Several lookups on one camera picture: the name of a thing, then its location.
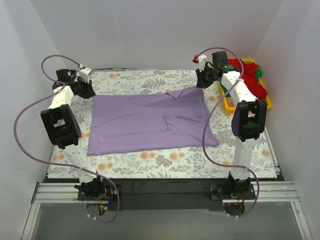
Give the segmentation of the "purple t shirt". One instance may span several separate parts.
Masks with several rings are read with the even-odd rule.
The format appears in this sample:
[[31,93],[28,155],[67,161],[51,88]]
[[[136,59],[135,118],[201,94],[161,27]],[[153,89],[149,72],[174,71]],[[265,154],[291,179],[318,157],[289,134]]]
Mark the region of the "purple t shirt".
[[206,124],[204,91],[195,86],[167,93],[96,95],[88,156],[219,145]]

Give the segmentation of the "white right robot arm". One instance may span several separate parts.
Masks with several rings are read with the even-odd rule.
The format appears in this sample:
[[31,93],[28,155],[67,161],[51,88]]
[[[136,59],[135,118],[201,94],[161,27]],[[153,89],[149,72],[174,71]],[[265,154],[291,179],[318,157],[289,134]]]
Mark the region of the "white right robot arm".
[[208,190],[213,200],[225,198],[237,199],[253,192],[251,185],[251,161],[254,146],[265,130],[267,103],[256,98],[243,80],[244,64],[237,59],[239,67],[229,64],[228,50],[218,48],[208,61],[203,52],[195,55],[193,62],[196,70],[197,87],[206,89],[215,81],[226,88],[223,97],[230,95],[236,104],[231,121],[231,130],[235,137],[233,164],[229,166],[228,177],[213,183]]

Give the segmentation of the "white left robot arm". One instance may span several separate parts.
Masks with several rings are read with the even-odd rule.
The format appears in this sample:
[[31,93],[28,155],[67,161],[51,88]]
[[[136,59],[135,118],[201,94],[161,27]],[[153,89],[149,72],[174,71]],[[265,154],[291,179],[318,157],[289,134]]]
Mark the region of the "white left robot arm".
[[87,197],[101,200],[106,196],[106,187],[101,177],[95,175],[95,169],[89,164],[88,156],[80,144],[82,132],[71,110],[74,96],[90,99],[95,96],[90,75],[92,70],[82,67],[79,71],[60,69],[56,71],[58,82],[52,85],[56,94],[47,110],[40,117],[50,142],[58,146],[79,167],[77,173],[80,185],[74,187]]

